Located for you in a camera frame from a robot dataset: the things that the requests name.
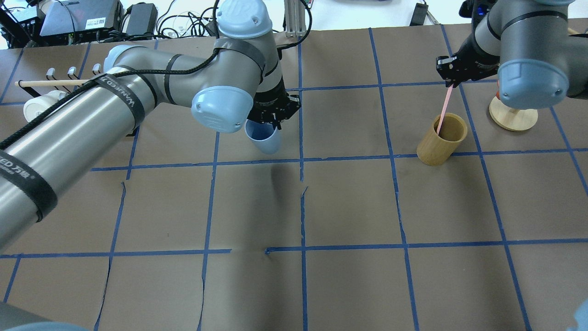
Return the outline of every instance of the stirring stick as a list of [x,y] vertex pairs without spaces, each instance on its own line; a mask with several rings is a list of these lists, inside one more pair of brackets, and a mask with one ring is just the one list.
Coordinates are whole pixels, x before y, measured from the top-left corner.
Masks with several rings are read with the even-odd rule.
[[441,110],[441,117],[439,118],[439,125],[437,125],[437,135],[441,132],[441,124],[445,118],[445,112],[447,111],[447,105],[449,104],[449,97],[451,97],[451,91],[453,91],[453,85],[447,89],[447,95],[445,95],[445,102],[443,103],[443,109]]

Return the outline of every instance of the brown cup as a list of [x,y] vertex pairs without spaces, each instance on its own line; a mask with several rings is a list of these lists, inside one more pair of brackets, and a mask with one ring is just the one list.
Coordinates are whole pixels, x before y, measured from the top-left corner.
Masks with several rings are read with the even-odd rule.
[[467,136],[466,122],[456,114],[445,114],[441,132],[437,135],[437,126],[441,115],[437,115],[423,140],[416,147],[416,155],[429,166],[440,166],[455,151]]

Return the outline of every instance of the white floor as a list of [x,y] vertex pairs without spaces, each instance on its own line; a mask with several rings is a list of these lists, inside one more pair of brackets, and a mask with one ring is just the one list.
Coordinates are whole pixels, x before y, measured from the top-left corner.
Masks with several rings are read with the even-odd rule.
[[[45,0],[44,11],[55,0]],[[121,0],[122,5],[128,6],[140,0]],[[152,0],[158,7],[159,14],[163,14],[171,0]],[[282,30],[284,15],[283,0],[264,0],[268,7],[273,27]],[[380,27],[403,27],[410,23],[412,12],[418,0],[314,0],[312,5],[313,26],[315,30],[341,30]],[[468,23],[469,19],[461,18],[457,12],[463,0],[429,0],[430,13],[441,24]],[[26,6],[25,0],[6,0],[7,7]],[[193,11],[202,12],[212,6],[214,0],[176,0],[168,15],[176,15]],[[588,0],[576,0],[569,8],[570,18],[588,18]],[[170,27],[178,29],[188,23],[186,19],[170,20]],[[0,49],[6,48],[3,38],[0,38]]]

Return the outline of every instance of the grid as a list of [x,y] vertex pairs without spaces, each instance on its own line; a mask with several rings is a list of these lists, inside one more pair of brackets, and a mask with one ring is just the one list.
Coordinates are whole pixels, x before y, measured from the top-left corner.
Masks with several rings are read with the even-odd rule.
[[[447,50],[449,53],[452,53],[451,47],[449,45],[449,40],[447,38],[447,33],[445,31],[445,27],[440,27],[443,36],[445,39],[445,43],[447,46]],[[520,311],[522,314],[524,327],[526,330],[532,330],[532,325],[527,315],[527,310],[524,302],[524,297],[522,295],[519,281],[517,277],[517,273],[515,270],[515,264],[513,262],[510,248],[512,246],[521,246],[521,245],[542,245],[542,244],[571,244],[571,243],[588,243],[588,238],[579,237],[579,238],[571,238],[571,239],[536,239],[536,240],[508,240],[507,235],[502,224],[502,218],[500,216],[499,206],[496,200],[495,191],[492,185],[492,181],[490,178],[489,170],[486,164],[486,156],[490,155],[517,155],[517,154],[565,154],[568,153],[572,162],[575,166],[577,171],[578,179],[581,181],[582,187],[584,188],[585,193],[588,195],[588,186],[586,184],[586,179],[582,173],[580,168],[580,164],[576,158],[575,153],[583,153],[587,152],[588,148],[572,148],[570,145],[569,140],[567,139],[566,133],[559,121],[557,113],[553,108],[550,109],[550,113],[555,120],[559,133],[562,136],[562,139],[565,143],[566,148],[559,148],[559,149],[551,149],[551,150],[509,150],[509,151],[483,151],[480,145],[480,140],[478,138],[478,134],[476,131],[476,127],[474,124],[474,120],[468,105],[466,93],[464,91],[463,85],[459,87],[459,91],[464,103],[464,107],[466,110],[466,114],[468,117],[468,122],[472,129],[472,135],[476,144],[476,151],[471,152],[458,152],[454,153],[453,156],[455,157],[478,157],[483,174],[485,177],[485,182],[487,185],[487,190],[489,192],[493,211],[495,213],[496,223],[498,225],[498,230],[500,232],[500,240],[493,240],[493,241],[460,241],[460,242],[438,242],[438,243],[410,243],[407,240],[406,233],[404,230],[403,225],[403,214],[401,211],[401,203],[399,201],[399,183],[398,183],[398,175],[397,175],[397,166],[396,162],[399,159],[405,158],[416,158],[416,154],[395,154],[393,152],[393,145],[392,140],[390,138],[390,128],[388,125],[388,111],[386,109],[386,100],[385,100],[385,91],[384,88],[389,87],[405,87],[405,86],[427,86],[427,85],[442,85],[444,82],[442,81],[431,81],[431,82],[407,82],[407,83],[395,83],[395,84],[384,84],[382,82],[382,74],[380,71],[380,62],[377,52],[377,45],[374,38],[374,34],[372,29],[368,29],[370,44],[372,47],[373,53],[373,65],[375,66],[376,74],[377,74],[377,84],[368,84],[368,85],[341,85],[341,86],[325,86],[325,87],[304,87],[303,84],[303,56],[302,56],[302,48],[304,45],[299,45],[297,52],[298,52],[298,87],[297,88],[290,88],[289,91],[297,91],[300,93],[301,99],[303,99],[303,95],[307,91],[321,91],[321,90],[349,90],[349,89],[364,89],[364,88],[377,88],[380,96],[380,104],[382,109],[382,120],[383,125],[385,128],[385,136],[386,136],[386,143],[388,154],[387,155],[363,155],[363,156],[350,156],[350,157],[305,157],[304,153],[304,136],[303,136],[303,114],[304,114],[304,106],[299,111],[299,158],[287,158],[287,159],[277,159],[277,160],[253,160],[253,161],[218,161],[219,156],[219,144],[221,137],[218,133],[216,133],[215,143],[214,143],[214,156],[212,162],[202,162],[202,163],[175,163],[175,164],[140,164],[136,165],[133,163],[133,159],[136,153],[138,140],[141,135],[141,131],[138,130],[137,135],[133,139],[131,154],[129,156],[128,165],[126,167],[99,167],[93,168],[93,172],[104,172],[104,171],[126,171],[126,179],[130,180],[133,170],[136,169],[149,169],[149,168],[185,168],[185,167],[210,167],[211,168],[211,183],[209,189],[209,204],[208,204],[208,215],[206,218],[206,236],[205,236],[205,244],[204,249],[201,250],[164,250],[164,251],[115,251],[116,242],[118,238],[119,226],[121,225],[121,218],[124,211],[125,205],[125,197],[126,197],[126,187],[125,184],[122,184],[122,192],[121,192],[121,202],[119,205],[118,215],[116,218],[115,229],[112,236],[112,243],[111,248],[109,251],[102,251],[102,252],[86,252],[86,253],[39,253],[39,254],[7,254],[0,256],[0,260],[14,260],[14,268],[12,269],[12,273],[10,276],[10,280],[8,283],[7,290],[4,296],[4,302],[7,302],[10,294],[13,283],[15,278],[18,276],[19,265],[23,259],[42,259],[42,258],[56,258],[56,257],[107,257],[108,258],[108,274],[106,277],[106,288],[103,293],[102,297],[102,306],[104,305],[104,298],[106,297],[106,290],[108,289],[108,282],[109,282],[109,275],[111,272],[112,267],[112,260],[114,257],[123,257],[123,256],[168,256],[168,255],[202,255],[203,263],[202,263],[202,283],[203,287],[206,286],[206,275],[208,269],[208,258],[211,254],[231,254],[232,249],[211,249],[211,228],[212,228],[212,220],[213,220],[213,207],[215,202],[215,184],[216,184],[216,173],[218,167],[227,167],[227,166],[242,166],[242,165],[250,165],[250,164],[299,164],[300,167],[300,181],[304,181],[305,179],[305,164],[310,163],[322,163],[322,162],[337,162],[337,161],[353,161],[353,160],[389,160],[390,162],[390,175],[393,181],[393,188],[394,188],[394,197],[395,201],[390,201],[390,204],[396,209],[397,217],[399,220],[399,229],[400,229],[400,238],[401,243],[396,244],[350,244],[350,245],[310,245],[306,244],[306,220],[305,220],[305,211],[306,211],[306,189],[303,191],[302,195],[300,196],[300,246],[279,246],[279,247],[267,247],[265,249],[266,254],[272,253],[280,253],[280,252],[300,252],[301,258],[301,289],[302,289],[302,328],[303,330],[307,331],[309,329],[313,329],[312,324],[309,324],[309,306],[308,306],[308,286],[307,286],[307,257],[306,253],[308,251],[338,251],[338,250],[402,250],[405,269],[406,269],[406,287],[409,293],[409,300],[410,300],[410,311],[412,312],[412,321],[414,330],[420,330],[419,326],[419,315],[418,315],[418,307],[419,302],[415,299],[415,284],[413,282],[413,273],[411,268],[410,262],[410,249],[418,249],[418,248],[441,248],[441,247],[486,247],[486,246],[502,246],[504,248],[508,267],[510,270],[510,275],[512,277],[512,283],[514,289],[516,291],[517,301],[519,303]],[[82,63],[82,72],[83,68],[86,64],[86,60],[88,59],[88,55],[91,51],[92,45],[88,45],[85,55],[83,58]],[[17,71],[18,64],[21,61],[23,52],[21,51],[18,60],[16,62],[15,68],[12,71],[9,82],[14,80],[14,75]],[[488,82],[495,82],[495,80],[483,80],[480,82],[468,82],[466,84],[483,84]],[[7,105],[22,105],[21,102],[6,102],[2,103],[4,100],[4,96],[6,95],[9,89],[9,83],[7,83],[2,96],[0,97],[0,105],[7,106]],[[203,315],[206,315],[206,298],[203,297]],[[98,319],[94,325],[94,330],[99,329],[99,325],[101,322],[101,314],[99,314]]]

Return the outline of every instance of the light blue plastic cup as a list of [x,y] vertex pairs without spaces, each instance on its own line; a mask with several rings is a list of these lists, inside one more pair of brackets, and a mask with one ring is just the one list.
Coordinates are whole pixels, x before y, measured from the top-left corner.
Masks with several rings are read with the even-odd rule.
[[282,136],[278,128],[271,123],[259,124],[254,121],[245,121],[245,134],[264,154],[274,154],[280,149]]

